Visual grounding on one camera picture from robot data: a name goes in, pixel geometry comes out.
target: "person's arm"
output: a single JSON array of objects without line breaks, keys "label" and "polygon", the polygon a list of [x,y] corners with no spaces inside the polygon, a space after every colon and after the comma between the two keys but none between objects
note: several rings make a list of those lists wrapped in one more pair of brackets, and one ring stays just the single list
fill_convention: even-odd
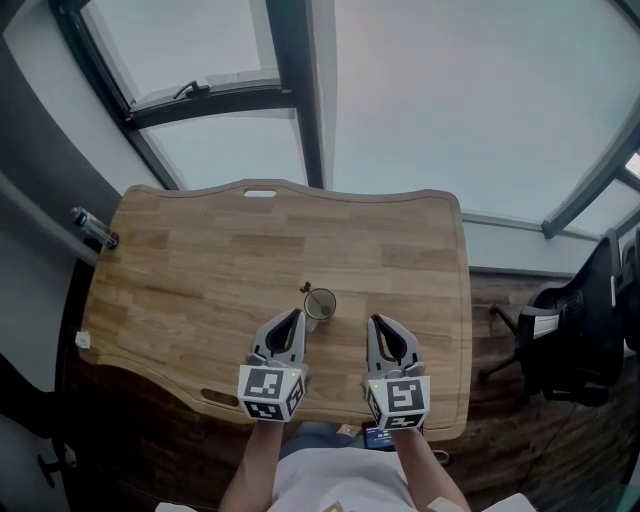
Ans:
[{"label": "person's arm", "polygon": [[471,512],[464,495],[417,429],[391,430],[391,437],[418,510],[426,511],[427,505],[442,497]]},{"label": "person's arm", "polygon": [[284,423],[256,423],[219,512],[265,512],[271,506],[283,430]]}]

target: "window latch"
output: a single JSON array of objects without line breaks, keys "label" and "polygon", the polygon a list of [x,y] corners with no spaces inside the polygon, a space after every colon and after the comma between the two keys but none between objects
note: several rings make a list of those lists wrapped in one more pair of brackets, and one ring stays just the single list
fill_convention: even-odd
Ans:
[{"label": "window latch", "polygon": [[210,85],[198,85],[198,81],[193,80],[184,87],[181,87],[180,90],[173,95],[173,99],[177,100],[178,96],[180,96],[183,92],[187,98],[195,98],[206,94],[207,92],[209,92],[209,89],[211,89]]}]

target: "wooden table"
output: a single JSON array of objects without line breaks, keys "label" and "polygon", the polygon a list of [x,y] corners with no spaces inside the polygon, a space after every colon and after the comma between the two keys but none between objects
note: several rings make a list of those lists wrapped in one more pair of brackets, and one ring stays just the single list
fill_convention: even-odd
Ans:
[{"label": "wooden table", "polygon": [[[274,197],[245,197],[247,190]],[[358,424],[373,313],[411,330],[431,375],[429,440],[466,424],[471,373],[469,272],[460,207],[444,192],[363,196],[281,180],[190,191],[130,188],[103,249],[83,330],[92,363],[128,369],[196,411],[250,421],[235,398],[256,329],[302,307],[305,282],[337,298],[307,337],[311,382],[296,420]]]}]

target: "glass cup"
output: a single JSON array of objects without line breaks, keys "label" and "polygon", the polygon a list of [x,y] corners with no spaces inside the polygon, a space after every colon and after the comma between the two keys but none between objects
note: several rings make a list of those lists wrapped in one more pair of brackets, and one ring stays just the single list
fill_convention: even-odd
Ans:
[{"label": "glass cup", "polygon": [[304,312],[307,314],[307,332],[313,332],[321,322],[331,318],[336,310],[336,296],[326,288],[315,288],[304,298]]}]

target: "window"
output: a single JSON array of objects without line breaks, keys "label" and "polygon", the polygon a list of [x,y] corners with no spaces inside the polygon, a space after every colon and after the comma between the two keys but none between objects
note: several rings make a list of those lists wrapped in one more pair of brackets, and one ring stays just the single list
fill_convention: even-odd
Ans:
[{"label": "window", "polygon": [[338,191],[440,189],[463,210],[540,222],[640,92],[640,38],[607,2],[349,0],[335,10]]},{"label": "window", "polygon": [[625,167],[640,178],[640,155],[634,153]]},{"label": "window", "polygon": [[602,234],[607,229],[616,227],[638,206],[640,206],[640,194],[614,181],[574,219],[570,227],[588,233]]},{"label": "window", "polygon": [[208,76],[277,76],[264,0],[93,0],[81,13],[129,104]]},{"label": "window", "polygon": [[294,110],[261,110],[199,117],[143,130],[153,138],[188,189],[243,178],[285,179],[306,185]]},{"label": "window", "polygon": [[247,177],[324,186],[304,0],[50,5],[89,83],[166,188]]}]

